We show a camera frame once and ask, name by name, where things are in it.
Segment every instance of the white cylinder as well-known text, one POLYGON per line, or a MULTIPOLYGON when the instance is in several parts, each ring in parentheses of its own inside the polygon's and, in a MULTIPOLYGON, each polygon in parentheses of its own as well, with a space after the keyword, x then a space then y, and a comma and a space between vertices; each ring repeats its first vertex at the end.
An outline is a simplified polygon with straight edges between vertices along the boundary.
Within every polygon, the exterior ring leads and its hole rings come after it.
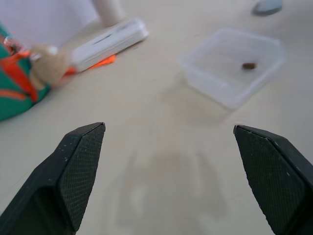
POLYGON ((120 0, 92 0, 92 2, 105 27, 115 25, 125 17, 120 0))

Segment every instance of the clear plastic container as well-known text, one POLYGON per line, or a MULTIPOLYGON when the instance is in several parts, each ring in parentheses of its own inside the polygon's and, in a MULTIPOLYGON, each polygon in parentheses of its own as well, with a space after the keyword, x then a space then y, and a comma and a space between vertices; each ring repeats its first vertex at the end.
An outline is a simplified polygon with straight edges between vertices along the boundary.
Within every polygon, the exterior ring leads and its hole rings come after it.
POLYGON ((284 62, 277 39, 223 28, 180 61, 190 86, 235 109, 267 81, 284 62), (243 63, 256 63, 243 70, 243 63))

